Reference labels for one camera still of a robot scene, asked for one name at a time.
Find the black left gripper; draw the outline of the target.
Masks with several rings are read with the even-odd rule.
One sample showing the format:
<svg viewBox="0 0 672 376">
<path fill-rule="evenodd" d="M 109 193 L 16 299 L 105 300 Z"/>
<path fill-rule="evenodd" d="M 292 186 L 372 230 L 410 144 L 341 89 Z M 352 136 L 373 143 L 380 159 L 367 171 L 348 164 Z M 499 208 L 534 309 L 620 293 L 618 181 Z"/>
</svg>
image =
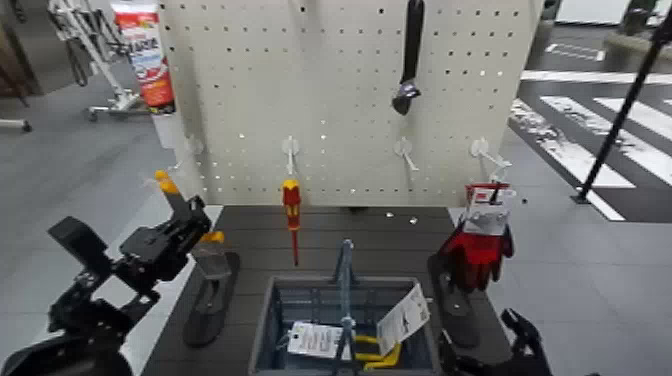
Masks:
<svg viewBox="0 0 672 376">
<path fill-rule="evenodd" d="M 212 221 L 199 195 L 170 194 L 171 220 L 155 227 L 139 227 L 119 247 L 117 277 L 138 293 L 149 293 L 159 281 L 172 281 L 184 268 L 187 254 Z"/>
</svg>

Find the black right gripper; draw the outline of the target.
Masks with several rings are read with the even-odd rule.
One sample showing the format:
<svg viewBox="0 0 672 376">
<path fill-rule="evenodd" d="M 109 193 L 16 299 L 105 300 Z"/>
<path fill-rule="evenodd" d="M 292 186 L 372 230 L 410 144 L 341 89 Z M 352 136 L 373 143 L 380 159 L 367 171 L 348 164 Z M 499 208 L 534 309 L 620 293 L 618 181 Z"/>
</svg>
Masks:
<svg viewBox="0 0 672 376">
<path fill-rule="evenodd" d="M 552 376 L 541 346 L 538 329 L 517 311 L 506 308 L 501 314 L 504 325 L 515 334 L 512 357 L 497 364 L 483 363 L 473 357 L 456 355 L 445 329 L 438 336 L 441 368 L 446 376 L 457 376 L 459 370 L 481 376 Z"/>
</svg>

